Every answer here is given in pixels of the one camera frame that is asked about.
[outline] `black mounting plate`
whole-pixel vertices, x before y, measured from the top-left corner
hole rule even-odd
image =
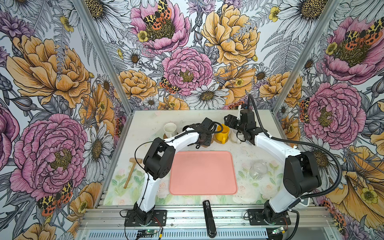
[[[137,217],[131,216],[133,213],[134,213],[133,209],[130,209],[127,211],[127,216],[125,217],[124,226],[126,226],[126,227],[142,227],[142,225],[137,220]],[[160,225],[162,227],[166,225],[167,210],[154,210],[153,216],[160,221]],[[159,225],[154,220],[151,220],[147,226],[155,227],[155,226],[159,226]]]
[[[251,226],[256,225],[269,225],[264,221],[263,209],[248,209],[248,219]],[[288,225],[291,225],[291,220],[288,216],[288,212],[282,212],[278,217],[271,219],[271,222],[275,222],[276,225],[285,225],[285,221]]]

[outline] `wooden mallet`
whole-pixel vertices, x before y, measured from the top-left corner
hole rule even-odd
[[[131,179],[133,170],[135,169],[135,166],[136,166],[136,160],[135,160],[134,157],[131,157],[131,158],[129,159],[129,161],[130,161],[130,162],[133,162],[133,165],[132,165],[131,171],[129,172],[128,178],[127,178],[127,180],[125,181],[124,188],[127,188],[128,182],[129,182],[129,180]],[[142,160],[141,158],[137,158],[137,162],[138,162],[138,163],[142,163],[143,160]]]

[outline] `pink tray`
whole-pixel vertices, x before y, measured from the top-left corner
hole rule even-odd
[[[178,152],[170,172],[172,195],[233,195],[237,193],[232,154],[227,151]]]

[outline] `vent grille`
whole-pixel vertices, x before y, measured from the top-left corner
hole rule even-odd
[[[135,239],[138,230],[126,230],[129,240]],[[159,233],[154,237],[143,237],[140,239],[158,239]],[[210,239],[206,229],[164,229],[162,240],[178,239]],[[268,238],[265,228],[219,228],[215,239],[265,239]],[[87,240],[127,240],[124,230],[91,230]]]

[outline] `white mug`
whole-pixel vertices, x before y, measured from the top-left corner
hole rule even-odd
[[[243,135],[241,132],[239,132],[239,133],[237,134],[237,136],[236,136],[236,133],[237,133],[237,130],[233,130],[233,129],[231,129],[231,133],[230,133],[230,135],[229,135],[229,139],[230,139],[233,143],[240,144],[240,143],[241,143],[240,139],[241,139],[242,141],[244,141],[244,135]]]
[[[167,136],[167,138],[176,136],[176,124],[169,122],[166,125],[164,125],[164,132]]]

